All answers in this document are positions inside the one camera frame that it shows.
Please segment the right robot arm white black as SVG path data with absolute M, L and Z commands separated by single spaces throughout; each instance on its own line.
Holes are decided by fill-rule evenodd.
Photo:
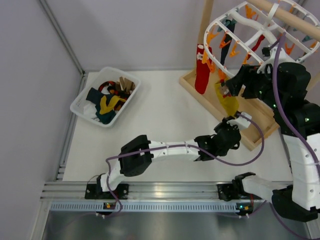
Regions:
M 244 64 L 225 82 L 232 96 L 259 99 L 273 111 L 287 147 L 292 184 L 269 186 L 251 175 L 242 179 L 247 193 L 270 201 L 283 218 L 309 222 L 320 213 L 320 107 L 306 100 L 311 75 L 295 62 L 268 64 L 263 73 Z

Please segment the mustard yellow sock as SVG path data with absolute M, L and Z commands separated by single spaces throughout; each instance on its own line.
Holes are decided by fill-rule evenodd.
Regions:
M 114 111 L 114 107 L 117 101 L 124 101 L 124 99 L 119 98 L 116 95 L 107 94 L 104 95 L 100 100 L 100 111 L 101 115 Z
M 219 103 L 225 110 L 227 116 L 234 117 L 239 110 L 239 102 L 235 96 L 231 95 L 230 90 L 224 80 L 220 80 L 214 84 L 214 89 Z

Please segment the navy patterned sock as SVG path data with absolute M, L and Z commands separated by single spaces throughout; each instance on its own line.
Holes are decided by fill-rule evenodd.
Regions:
M 103 93 L 91 87 L 86 96 L 86 100 L 95 105 L 99 105 L 103 96 L 104 96 Z

